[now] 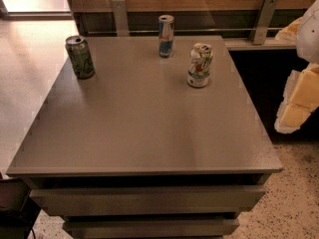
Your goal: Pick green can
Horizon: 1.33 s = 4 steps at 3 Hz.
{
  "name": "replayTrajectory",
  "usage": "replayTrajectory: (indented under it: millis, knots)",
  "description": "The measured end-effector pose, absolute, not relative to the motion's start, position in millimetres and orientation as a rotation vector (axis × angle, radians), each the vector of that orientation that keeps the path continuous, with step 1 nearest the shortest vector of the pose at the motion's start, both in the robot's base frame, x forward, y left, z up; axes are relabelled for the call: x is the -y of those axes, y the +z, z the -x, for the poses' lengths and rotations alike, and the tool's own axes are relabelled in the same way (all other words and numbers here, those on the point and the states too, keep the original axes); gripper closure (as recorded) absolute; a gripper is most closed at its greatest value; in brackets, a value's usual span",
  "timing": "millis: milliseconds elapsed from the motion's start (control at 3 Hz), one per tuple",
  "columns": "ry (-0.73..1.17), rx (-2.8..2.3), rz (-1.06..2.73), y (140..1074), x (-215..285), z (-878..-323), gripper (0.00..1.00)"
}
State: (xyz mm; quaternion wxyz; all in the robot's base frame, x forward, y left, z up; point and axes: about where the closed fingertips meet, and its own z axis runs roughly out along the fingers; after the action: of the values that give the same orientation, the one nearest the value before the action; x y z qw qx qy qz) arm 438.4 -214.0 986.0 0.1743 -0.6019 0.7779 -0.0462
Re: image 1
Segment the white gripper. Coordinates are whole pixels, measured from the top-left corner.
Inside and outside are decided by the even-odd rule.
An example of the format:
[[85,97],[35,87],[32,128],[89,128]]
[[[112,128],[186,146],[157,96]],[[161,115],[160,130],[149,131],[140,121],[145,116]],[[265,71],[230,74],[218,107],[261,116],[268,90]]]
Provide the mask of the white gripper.
[[275,39],[296,42],[297,55],[310,63],[301,72],[291,72],[277,111],[274,128],[280,133],[292,133],[319,108],[319,0],[302,18],[281,29]]

